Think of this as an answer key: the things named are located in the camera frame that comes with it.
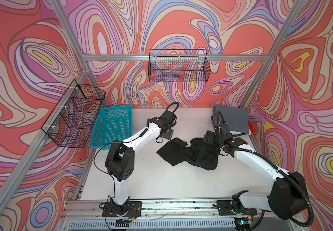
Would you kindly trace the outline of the black t shirt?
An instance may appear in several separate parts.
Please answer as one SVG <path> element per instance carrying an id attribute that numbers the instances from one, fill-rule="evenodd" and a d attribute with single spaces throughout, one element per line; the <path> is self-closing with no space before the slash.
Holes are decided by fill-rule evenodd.
<path id="1" fill-rule="evenodd" d="M 202 138 L 194 138 L 190 143 L 174 138 L 161 147 L 157 154 L 172 166 L 185 161 L 192 166 L 208 171 L 215 170 L 220 149 L 208 144 Z"/>

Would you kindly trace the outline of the teal plastic basket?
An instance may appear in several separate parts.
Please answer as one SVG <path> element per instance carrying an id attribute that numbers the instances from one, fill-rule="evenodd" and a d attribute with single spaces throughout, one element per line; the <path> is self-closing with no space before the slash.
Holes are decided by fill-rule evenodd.
<path id="1" fill-rule="evenodd" d="M 93 126 L 91 147 L 109 149 L 109 143 L 129 138 L 133 134 L 130 105 L 101 108 Z"/>

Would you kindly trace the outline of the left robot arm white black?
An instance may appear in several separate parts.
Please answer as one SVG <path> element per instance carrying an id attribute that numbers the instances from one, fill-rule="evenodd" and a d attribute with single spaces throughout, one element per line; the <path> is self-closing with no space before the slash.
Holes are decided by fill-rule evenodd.
<path id="1" fill-rule="evenodd" d="M 128 192 L 127 179 L 135 168 L 136 154 L 149 142 L 171 140 L 173 127 L 177 124 L 176 110 L 178 102 L 173 102 L 164 110 L 161 116 L 147 120 L 146 126 L 135 135 L 124 139 L 115 140 L 108 144 L 110 147 L 105 160 L 105 172 L 113 181 L 114 193 L 109 197 L 103 208 L 104 214 L 112 216 L 129 216 L 131 212 L 135 215 L 141 214 L 136 208 L 131 207 Z"/>

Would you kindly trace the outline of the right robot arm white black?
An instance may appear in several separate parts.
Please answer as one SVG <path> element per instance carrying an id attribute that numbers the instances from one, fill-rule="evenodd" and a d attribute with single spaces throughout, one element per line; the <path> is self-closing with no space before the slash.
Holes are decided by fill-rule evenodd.
<path id="1" fill-rule="evenodd" d="M 207 131 L 204 141 L 223 151 L 255 171 L 270 187 L 270 192 L 252 193 L 242 190 L 232 196 L 225 209 L 241 215 L 250 209 L 272 212 L 283 220 L 290 220 L 301 227 L 314 222 L 314 211 L 307 192 L 306 181 L 299 172 L 289 172 L 256 152 L 245 140 L 233 135 L 220 110 L 212 119 L 214 131 Z"/>

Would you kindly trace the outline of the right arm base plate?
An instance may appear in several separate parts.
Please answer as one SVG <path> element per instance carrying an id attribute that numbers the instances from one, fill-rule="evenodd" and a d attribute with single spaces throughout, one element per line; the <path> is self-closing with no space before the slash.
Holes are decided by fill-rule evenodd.
<path id="1" fill-rule="evenodd" d="M 256 209 L 247 209 L 237 200 L 217 200 L 213 205 L 218 210 L 220 216 L 255 216 Z"/>

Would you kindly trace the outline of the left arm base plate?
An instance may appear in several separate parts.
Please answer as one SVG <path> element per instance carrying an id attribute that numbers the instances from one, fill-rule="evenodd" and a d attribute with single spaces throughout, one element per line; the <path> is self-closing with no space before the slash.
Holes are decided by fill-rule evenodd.
<path id="1" fill-rule="evenodd" d="M 131 217 L 136 218 L 141 215 L 142 202 L 141 201 L 132 201 L 126 202 L 124 205 L 120 206 L 115 202 L 105 202 L 99 205 L 99 208 L 102 209 L 102 217 Z"/>

